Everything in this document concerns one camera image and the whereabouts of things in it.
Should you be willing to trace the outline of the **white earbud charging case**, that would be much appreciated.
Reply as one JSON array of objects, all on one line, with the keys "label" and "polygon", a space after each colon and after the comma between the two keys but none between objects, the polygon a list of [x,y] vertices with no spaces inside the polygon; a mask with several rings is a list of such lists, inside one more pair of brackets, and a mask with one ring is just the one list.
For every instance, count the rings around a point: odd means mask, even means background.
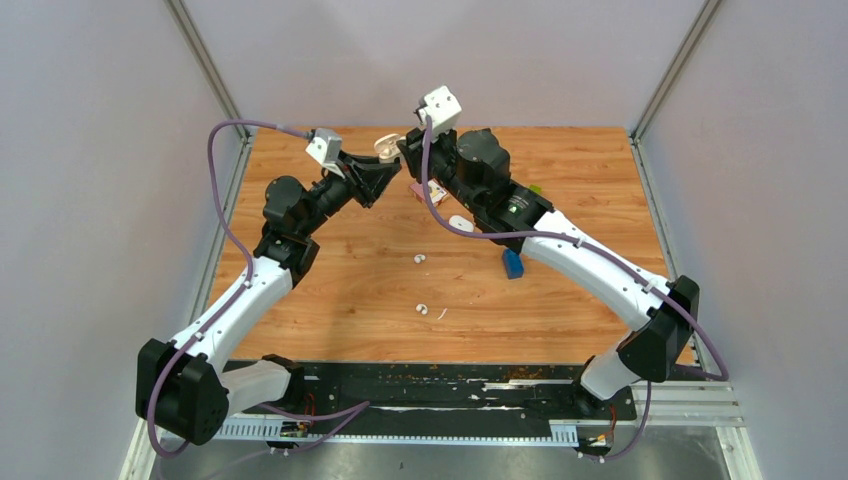
[{"label": "white earbud charging case", "polygon": [[393,163],[398,160],[402,153],[398,147],[403,137],[397,133],[385,135],[373,144],[373,149],[380,163]]}]

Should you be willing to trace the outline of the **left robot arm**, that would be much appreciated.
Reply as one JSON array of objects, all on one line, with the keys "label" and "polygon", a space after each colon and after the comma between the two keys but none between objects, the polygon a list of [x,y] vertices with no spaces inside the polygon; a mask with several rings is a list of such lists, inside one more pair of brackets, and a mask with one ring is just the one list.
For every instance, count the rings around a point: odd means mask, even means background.
[{"label": "left robot arm", "polygon": [[306,400],[300,366],[279,355],[233,370],[235,348],[305,277],[319,252],[314,232],[350,201],[371,207],[400,172],[400,159],[340,153],[336,173],[305,188],[292,176],[265,190],[261,239],[246,268],[213,305],[168,341],[149,340],[137,360],[135,412],[153,428],[203,445],[225,420],[261,403],[283,413]]}]

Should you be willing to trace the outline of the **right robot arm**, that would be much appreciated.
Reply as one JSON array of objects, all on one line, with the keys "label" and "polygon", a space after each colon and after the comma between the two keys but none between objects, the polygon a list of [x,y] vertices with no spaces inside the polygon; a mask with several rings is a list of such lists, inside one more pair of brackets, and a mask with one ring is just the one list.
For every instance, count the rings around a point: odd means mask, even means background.
[{"label": "right robot arm", "polygon": [[594,356],[571,390],[571,403],[596,417],[619,390],[638,381],[664,382],[690,337],[700,287],[645,270],[585,234],[540,194],[512,180],[510,155],[490,129],[434,139],[409,131],[398,148],[411,175],[437,182],[473,216],[467,237],[490,240],[537,260],[607,305],[629,332]]}]

